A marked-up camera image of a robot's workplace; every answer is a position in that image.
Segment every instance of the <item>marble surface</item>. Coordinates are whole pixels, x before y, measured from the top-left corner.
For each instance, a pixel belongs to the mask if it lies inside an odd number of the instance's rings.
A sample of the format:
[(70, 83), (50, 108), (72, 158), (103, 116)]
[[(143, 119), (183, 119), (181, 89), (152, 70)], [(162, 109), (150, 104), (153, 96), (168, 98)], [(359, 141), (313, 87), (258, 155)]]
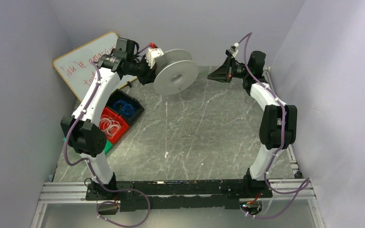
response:
[[(242, 178), (261, 143), (262, 109), (242, 89), (207, 80), (212, 67), (201, 67), (197, 80), (179, 94), (161, 96), (153, 84), (123, 91), (136, 98), (144, 113), (106, 155), (119, 181), (209, 180)], [(73, 149), (69, 158), (80, 158)], [(54, 181), (90, 177), (84, 162), (69, 167), (59, 158)], [(276, 160), (271, 178), (293, 178), (286, 152)]]

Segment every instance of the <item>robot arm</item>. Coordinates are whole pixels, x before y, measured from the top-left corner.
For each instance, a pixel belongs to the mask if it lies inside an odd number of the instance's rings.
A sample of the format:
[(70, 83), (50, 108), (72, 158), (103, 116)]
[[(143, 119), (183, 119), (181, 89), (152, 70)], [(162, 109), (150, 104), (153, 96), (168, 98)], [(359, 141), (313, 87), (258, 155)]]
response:
[(91, 165), (90, 171), (94, 170), (92, 184), (105, 199), (113, 199), (116, 193), (103, 189), (97, 179), (110, 190), (117, 190), (117, 185), (115, 174), (103, 153), (106, 135), (98, 128), (101, 113), (124, 75), (137, 76), (142, 84), (153, 82), (156, 78), (156, 59), (164, 55), (160, 48), (151, 44), (146, 55), (137, 60), (139, 52), (134, 54), (135, 46), (138, 47), (134, 41), (119, 38), (116, 48), (109, 55), (101, 56), (93, 83), (80, 106), (72, 116), (64, 116), (61, 120), (64, 135), (69, 134), (66, 143), (80, 154), (88, 166)]
[(233, 77), (243, 79), (243, 89), (253, 97), (264, 111), (262, 122), (259, 130), (259, 139), (262, 143), (255, 162), (250, 167), (251, 177), (257, 181), (262, 181), (267, 170), (268, 163), (277, 148), (281, 146), (281, 125), (278, 120), (282, 118), (282, 109), (280, 103), (285, 107), (285, 135), (282, 149), (286, 149), (296, 139), (296, 121), (297, 108), (294, 105), (288, 105), (279, 98), (273, 97), (268, 91), (269, 85), (262, 76), (265, 64), (265, 54), (260, 51), (252, 52), (248, 67), (252, 74), (262, 83), (260, 85), (246, 70), (243, 63), (235, 60), (237, 55), (237, 45), (231, 46), (226, 50), (226, 60), (221, 67), (208, 75), (208, 79), (218, 82), (231, 82)]

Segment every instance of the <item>white wire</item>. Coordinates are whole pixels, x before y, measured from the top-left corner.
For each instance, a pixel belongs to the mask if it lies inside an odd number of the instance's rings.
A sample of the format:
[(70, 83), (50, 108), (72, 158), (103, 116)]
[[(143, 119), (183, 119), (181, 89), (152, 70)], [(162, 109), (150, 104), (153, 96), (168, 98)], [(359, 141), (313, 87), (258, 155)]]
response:
[(121, 129), (121, 124), (108, 115), (101, 116), (98, 126), (100, 129), (102, 129), (101, 131), (110, 138), (112, 138), (119, 131), (119, 129)]
[[(279, 188), (279, 185), (282, 183), (282, 181), (283, 180), (286, 180), (286, 178), (283, 178), (283, 179), (281, 179), (280, 180), (280, 182), (278, 183), (278, 185), (276, 186), (276, 190), (278, 190), (278, 188)], [(272, 201), (273, 201), (273, 197), (272, 197), (272, 199), (271, 200), (269, 200), (269, 203), (268, 203), (268, 206), (267, 206), (267, 208), (264, 210), (264, 209), (262, 209), (262, 211), (261, 211), (261, 213), (259, 214), (259, 215), (265, 215), (266, 213), (267, 213), (267, 211), (268, 211), (268, 209), (269, 209), (269, 207), (270, 207), (270, 205), (272, 204)]]

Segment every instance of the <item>blue cable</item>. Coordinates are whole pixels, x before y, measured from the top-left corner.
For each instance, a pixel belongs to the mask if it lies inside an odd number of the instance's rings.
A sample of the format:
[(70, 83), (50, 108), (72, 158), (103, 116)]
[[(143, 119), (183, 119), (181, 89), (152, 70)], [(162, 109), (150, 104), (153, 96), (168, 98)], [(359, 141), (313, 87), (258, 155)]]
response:
[(113, 108), (119, 114), (130, 117), (135, 113), (135, 108), (125, 100), (118, 100), (113, 104)]

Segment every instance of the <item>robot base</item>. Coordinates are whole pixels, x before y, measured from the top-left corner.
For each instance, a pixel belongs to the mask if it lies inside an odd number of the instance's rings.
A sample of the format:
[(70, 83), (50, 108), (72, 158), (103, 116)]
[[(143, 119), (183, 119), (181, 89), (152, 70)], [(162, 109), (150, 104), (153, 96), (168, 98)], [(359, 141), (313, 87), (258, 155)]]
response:
[[(102, 197), (97, 184), (89, 184), (86, 200), (108, 200)], [(118, 189), (137, 189), (150, 200), (151, 209), (212, 208), (237, 209), (242, 198), (271, 198), (272, 191), (264, 181), (254, 180), (247, 169), (243, 179), (225, 180), (166, 180), (166, 181), (118, 181)], [(121, 201), (120, 211), (147, 209), (142, 195), (122, 191), (117, 200)]]

